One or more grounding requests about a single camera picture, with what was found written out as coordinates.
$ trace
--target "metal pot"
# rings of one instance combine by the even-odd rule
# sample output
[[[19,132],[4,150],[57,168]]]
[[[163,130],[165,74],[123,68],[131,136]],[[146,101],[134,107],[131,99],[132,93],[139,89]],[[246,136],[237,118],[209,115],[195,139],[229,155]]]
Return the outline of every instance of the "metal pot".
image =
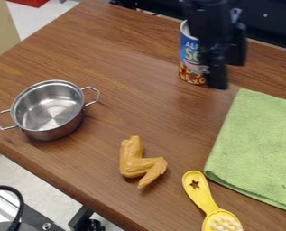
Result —
[[[85,103],[82,92],[97,92],[94,101]],[[14,100],[11,109],[1,111],[0,116],[10,112],[15,125],[2,127],[8,130],[20,127],[31,138],[49,141],[73,132],[83,119],[83,108],[98,101],[100,91],[92,87],[79,88],[64,80],[48,80],[24,90]]]

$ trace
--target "wooden table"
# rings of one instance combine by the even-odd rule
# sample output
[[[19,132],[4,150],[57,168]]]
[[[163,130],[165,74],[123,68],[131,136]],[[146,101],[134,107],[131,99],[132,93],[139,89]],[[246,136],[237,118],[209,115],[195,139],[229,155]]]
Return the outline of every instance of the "wooden table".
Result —
[[[286,98],[286,51],[250,43],[246,67],[230,67],[231,88],[219,91],[178,78],[179,37],[178,23],[98,0],[47,25],[0,57],[0,110],[45,79],[99,88],[101,104],[58,141],[0,131],[0,153],[125,230],[200,230],[204,214],[183,191],[181,177],[203,171],[240,87]],[[145,157],[169,163],[149,189],[138,190],[137,180],[118,171],[120,143],[132,134],[143,138]],[[245,230],[286,230],[286,211],[213,182],[210,188]]]

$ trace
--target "star cutout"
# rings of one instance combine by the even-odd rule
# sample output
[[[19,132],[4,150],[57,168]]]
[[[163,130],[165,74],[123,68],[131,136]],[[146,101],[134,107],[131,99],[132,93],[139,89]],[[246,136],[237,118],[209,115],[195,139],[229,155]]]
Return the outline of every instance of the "star cutout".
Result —
[[[193,189],[199,188],[199,181],[192,181],[190,183],[190,186],[193,187]]]

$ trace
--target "green cloth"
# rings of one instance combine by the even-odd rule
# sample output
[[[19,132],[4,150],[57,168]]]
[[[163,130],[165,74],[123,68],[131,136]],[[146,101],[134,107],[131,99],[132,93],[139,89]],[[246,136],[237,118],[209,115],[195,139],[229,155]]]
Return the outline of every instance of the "green cloth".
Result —
[[[286,99],[241,89],[205,174],[230,189],[286,210]]]

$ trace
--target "yellow spatula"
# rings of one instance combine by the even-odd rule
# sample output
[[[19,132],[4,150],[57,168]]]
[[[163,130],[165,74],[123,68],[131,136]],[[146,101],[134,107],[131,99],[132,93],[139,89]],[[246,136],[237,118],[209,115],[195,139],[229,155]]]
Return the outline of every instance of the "yellow spatula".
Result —
[[[208,182],[200,171],[188,171],[182,177],[183,188],[189,197],[206,213],[202,231],[243,231],[238,218],[219,208],[212,199]]]

